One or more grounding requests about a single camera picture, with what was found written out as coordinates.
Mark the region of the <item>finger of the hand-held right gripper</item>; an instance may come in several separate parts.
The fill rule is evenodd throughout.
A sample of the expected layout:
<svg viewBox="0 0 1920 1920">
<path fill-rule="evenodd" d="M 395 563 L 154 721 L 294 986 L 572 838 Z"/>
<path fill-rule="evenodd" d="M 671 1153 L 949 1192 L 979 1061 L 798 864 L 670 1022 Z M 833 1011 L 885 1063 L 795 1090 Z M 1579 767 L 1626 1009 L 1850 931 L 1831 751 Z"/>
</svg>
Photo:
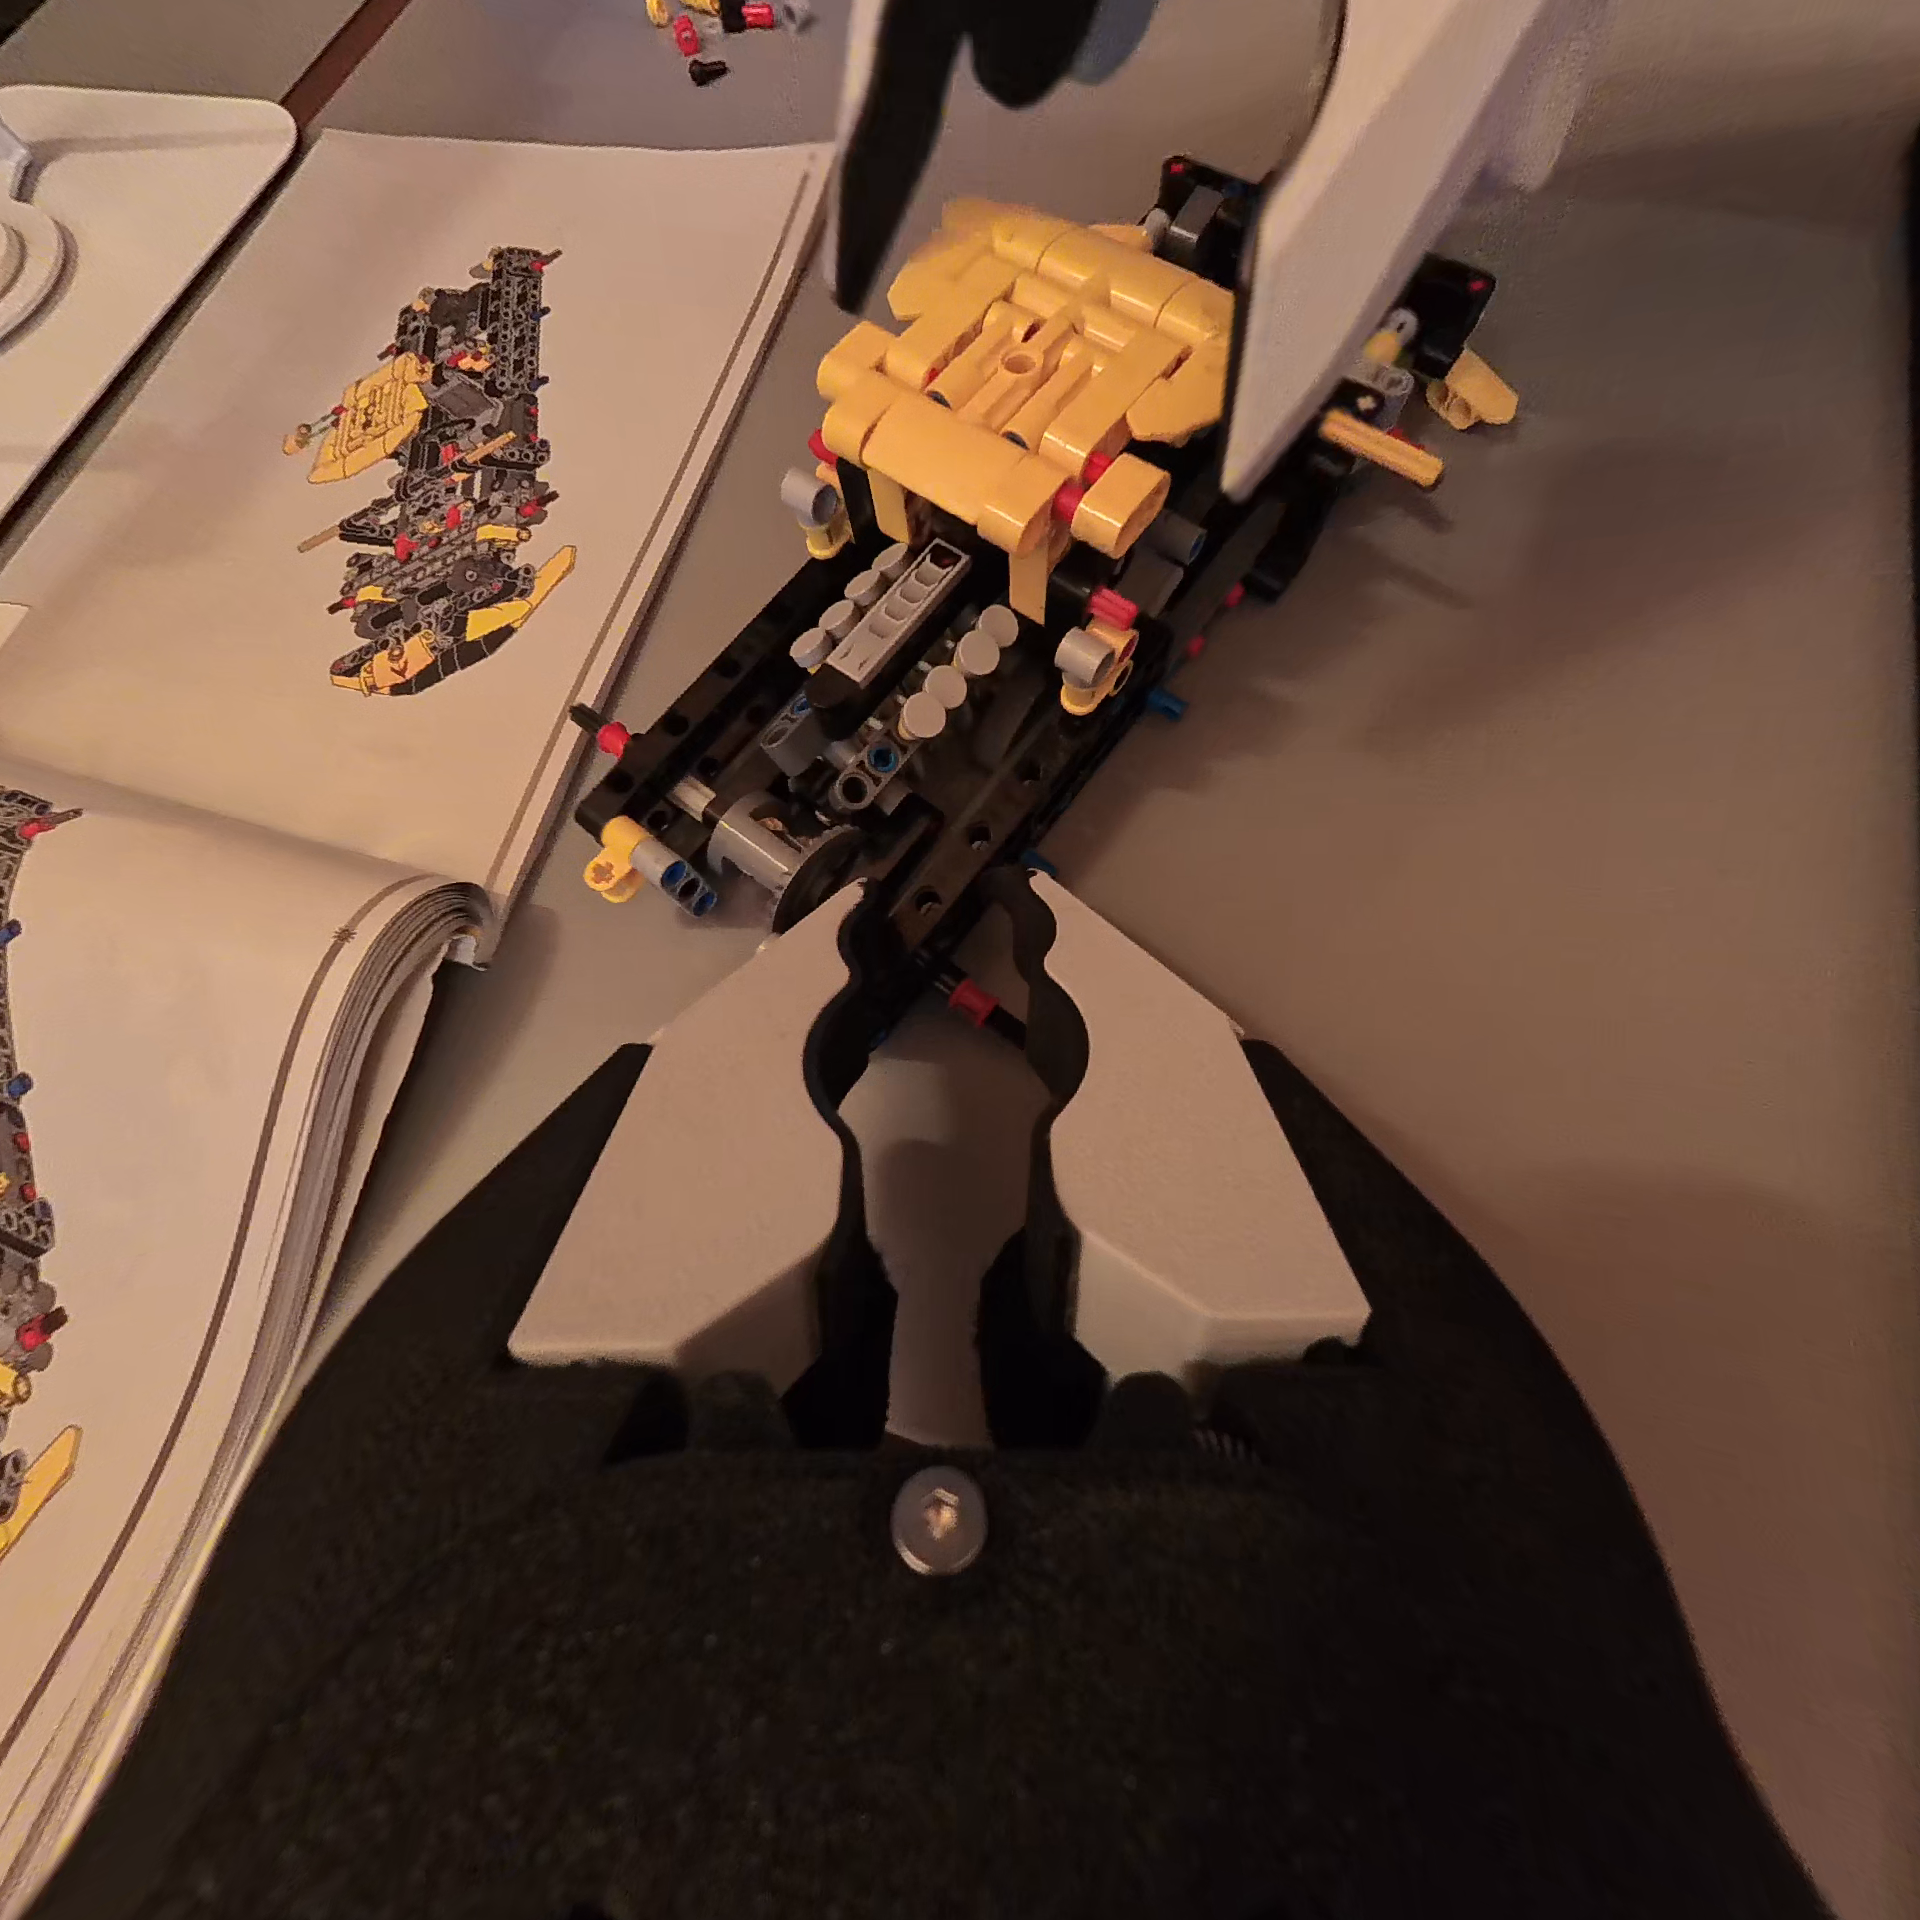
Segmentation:
<svg viewBox="0 0 1920 1920">
<path fill-rule="evenodd" d="M 1537 191 L 1588 65 L 1581 3 L 1349 3 L 1313 121 L 1239 269 L 1221 487 L 1249 498 L 1321 417 L 1460 205 Z"/>
<path fill-rule="evenodd" d="M 835 125 L 830 294 L 870 297 L 945 126 L 967 3 L 853 3 Z"/>
</svg>

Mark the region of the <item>grey desk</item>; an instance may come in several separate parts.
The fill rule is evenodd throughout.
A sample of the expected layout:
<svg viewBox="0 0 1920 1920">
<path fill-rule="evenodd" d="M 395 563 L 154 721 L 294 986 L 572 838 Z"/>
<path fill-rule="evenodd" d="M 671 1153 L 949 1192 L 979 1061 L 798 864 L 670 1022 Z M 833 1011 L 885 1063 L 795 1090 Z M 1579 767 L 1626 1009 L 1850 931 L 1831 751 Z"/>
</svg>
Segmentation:
<svg viewBox="0 0 1920 1920">
<path fill-rule="evenodd" d="M 825 137 L 843 13 L 693 87 L 635 6 L 45 6 L 7 80 L 313 131 Z M 914 206 L 1121 216 L 1281 155 L 1313 6 L 1164 6 L 1030 118 L 970 72 Z M 1841 1915 L 1916 1915 L 1916 771 L 1905 159 L 1916 6 L 1618 6 L 1478 353 L 1521 421 L 1367 489 L 1209 629 L 1046 841 L 1478 1247 L 1635 1482 L 1743 1760 Z M 367 1290 L 748 951 L 555 855 L 452 974 L 354 1223 Z M 965 1290 L 1017 1221 L 1006 1048 L 914 1016 L 850 1101 L 906 1274 L 900 1426 L 981 1438 Z"/>
</svg>

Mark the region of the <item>white document stand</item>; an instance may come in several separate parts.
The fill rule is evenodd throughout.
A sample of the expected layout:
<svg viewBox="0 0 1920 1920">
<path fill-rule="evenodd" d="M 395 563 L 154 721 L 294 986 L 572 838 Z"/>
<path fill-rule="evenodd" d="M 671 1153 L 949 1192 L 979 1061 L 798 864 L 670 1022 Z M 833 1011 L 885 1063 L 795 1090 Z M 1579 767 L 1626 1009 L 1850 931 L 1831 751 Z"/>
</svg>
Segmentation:
<svg viewBox="0 0 1920 1920">
<path fill-rule="evenodd" d="M 276 103 L 5 86 L 2 512 L 298 144 Z"/>
</svg>

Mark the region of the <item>yellow black toy brick car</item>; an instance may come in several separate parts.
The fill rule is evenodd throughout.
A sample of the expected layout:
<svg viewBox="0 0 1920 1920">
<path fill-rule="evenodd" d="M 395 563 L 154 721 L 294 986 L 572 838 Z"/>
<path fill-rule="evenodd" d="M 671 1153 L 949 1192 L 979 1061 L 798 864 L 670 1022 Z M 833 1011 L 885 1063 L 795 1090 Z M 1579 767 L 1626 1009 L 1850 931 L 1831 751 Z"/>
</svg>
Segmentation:
<svg viewBox="0 0 1920 1920">
<path fill-rule="evenodd" d="M 891 392 L 850 397 L 785 478 L 806 563 L 645 731 L 578 706 L 611 757 L 577 823 L 583 882 L 711 915 L 729 881 L 785 934 L 850 882 L 893 929 L 879 1002 L 909 969 L 981 1025 L 954 951 L 988 873 L 1041 840 L 1243 597 L 1276 603 L 1363 473 L 1434 489 L 1402 425 L 1508 425 L 1473 351 L 1498 277 L 1427 255 L 1321 417 L 1249 498 L 1218 478 L 1237 271 L 1257 187 L 1167 159 L 1137 225 L 949 199 L 886 304 Z M 1068 533 L 1073 489 L 1116 456 L 1170 473 L 1121 560 Z"/>
</svg>

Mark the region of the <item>instruction booklet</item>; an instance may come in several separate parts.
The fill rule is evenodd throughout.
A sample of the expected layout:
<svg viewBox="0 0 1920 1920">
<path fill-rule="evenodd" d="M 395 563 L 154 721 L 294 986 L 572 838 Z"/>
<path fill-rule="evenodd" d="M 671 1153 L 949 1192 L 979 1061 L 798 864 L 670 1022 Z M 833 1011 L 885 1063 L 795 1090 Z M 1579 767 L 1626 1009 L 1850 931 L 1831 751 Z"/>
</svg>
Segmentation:
<svg viewBox="0 0 1920 1920">
<path fill-rule="evenodd" d="M 329 131 L 5 568 L 5 1915 L 353 1309 L 827 144 Z"/>
</svg>

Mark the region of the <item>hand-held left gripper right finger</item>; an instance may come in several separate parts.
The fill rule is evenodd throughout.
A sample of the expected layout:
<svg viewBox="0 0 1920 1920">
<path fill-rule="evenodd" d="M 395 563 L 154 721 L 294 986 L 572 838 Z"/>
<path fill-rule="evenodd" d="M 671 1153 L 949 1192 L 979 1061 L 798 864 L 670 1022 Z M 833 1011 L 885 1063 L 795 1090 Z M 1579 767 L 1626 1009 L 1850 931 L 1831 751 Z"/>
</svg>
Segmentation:
<svg viewBox="0 0 1920 1920">
<path fill-rule="evenodd" d="M 1046 1095 L 979 1291 L 995 1448 L 1083 1445 L 1131 1377 L 1204 1395 L 1359 1343 L 1370 1304 L 1234 1019 L 1049 875 L 996 872 L 990 898 Z"/>
</svg>

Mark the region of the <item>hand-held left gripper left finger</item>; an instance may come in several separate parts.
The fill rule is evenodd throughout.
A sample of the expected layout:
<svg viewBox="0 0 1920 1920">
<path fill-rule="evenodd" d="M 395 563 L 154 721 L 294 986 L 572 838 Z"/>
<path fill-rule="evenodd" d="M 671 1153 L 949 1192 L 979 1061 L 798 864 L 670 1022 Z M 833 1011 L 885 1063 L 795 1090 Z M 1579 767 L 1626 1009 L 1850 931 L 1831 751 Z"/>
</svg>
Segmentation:
<svg viewBox="0 0 1920 1920">
<path fill-rule="evenodd" d="M 843 1120 L 891 955 L 867 895 L 842 887 L 653 1035 L 511 1330 L 519 1363 L 755 1377 L 802 1445 L 883 1440 L 897 1290 Z"/>
</svg>

